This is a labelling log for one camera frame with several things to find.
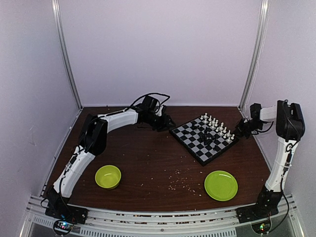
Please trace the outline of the black and grey chessboard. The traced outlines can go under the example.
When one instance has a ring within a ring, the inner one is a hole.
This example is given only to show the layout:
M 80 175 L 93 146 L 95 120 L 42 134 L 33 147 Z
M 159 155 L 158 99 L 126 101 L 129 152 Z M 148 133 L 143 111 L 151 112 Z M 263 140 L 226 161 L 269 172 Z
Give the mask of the black and grey chessboard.
M 202 165 L 205 166 L 235 145 L 239 139 L 205 113 L 172 130 L 170 134 Z

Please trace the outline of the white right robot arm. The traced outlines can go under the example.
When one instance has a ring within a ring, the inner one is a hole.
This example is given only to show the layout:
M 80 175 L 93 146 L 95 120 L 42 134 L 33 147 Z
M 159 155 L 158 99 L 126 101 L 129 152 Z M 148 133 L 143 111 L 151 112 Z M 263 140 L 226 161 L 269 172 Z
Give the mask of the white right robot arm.
M 292 158 L 305 133 L 305 122 L 301 106 L 288 104 L 287 100 L 278 100 L 275 106 L 262 108 L 261 104 L 250 106 L 251 119 L 241 119 L 234 134 L 237 138 L 248 138 L 253 131 L 261 133 L 268 122 L 276 124 L 277 153 L 274 165 L 265 185 L 262 187 L 254 205 L 236 210 L 241 223 L 268 218 L 278 214 L 278 204 L 283 196 L 283 188 Z

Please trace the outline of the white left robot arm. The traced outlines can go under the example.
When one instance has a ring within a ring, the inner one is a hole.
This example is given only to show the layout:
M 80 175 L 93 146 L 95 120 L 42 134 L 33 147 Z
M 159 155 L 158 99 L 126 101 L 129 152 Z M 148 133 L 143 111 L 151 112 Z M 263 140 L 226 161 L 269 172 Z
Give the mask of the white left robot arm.
M 89 114 L 79 134 L 78 144 L 59 178 L 47 189 L 44 198 L 48 201 L 47 216 L 62 220 L 75 218 L 84 211 L 76 211 L 67 202 L 87 166 L 106 148 L 107 135 L 118 128 L 146 123 L 158 132 L 176 126 L 171 116 L 165 113 L 166 105 L 148 93 L 137 98 L 127 108 L 108 114 Z

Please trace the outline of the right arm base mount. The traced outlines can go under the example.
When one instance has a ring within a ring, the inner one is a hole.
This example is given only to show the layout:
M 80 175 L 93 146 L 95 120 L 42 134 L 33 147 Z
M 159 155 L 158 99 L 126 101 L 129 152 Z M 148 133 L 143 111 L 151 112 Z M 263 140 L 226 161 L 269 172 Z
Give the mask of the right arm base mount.
M 236 209 L 239 223 L 252 222 L 278 214 L 278 204 L 282 196 L 282 192 L 269 191 L 263 186 L 254 205 Z

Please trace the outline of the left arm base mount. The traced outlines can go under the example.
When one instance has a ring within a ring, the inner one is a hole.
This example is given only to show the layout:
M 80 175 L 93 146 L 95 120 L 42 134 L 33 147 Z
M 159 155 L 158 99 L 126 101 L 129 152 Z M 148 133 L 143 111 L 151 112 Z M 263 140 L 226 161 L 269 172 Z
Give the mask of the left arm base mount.
M 68 205 L 69 198 L 62 197 L 53 186 L 47 189 L 45 198 L 48 200 L 45 211 L 46 216 L 75 224 L 85 224 L 88 210 L 86 208 Z

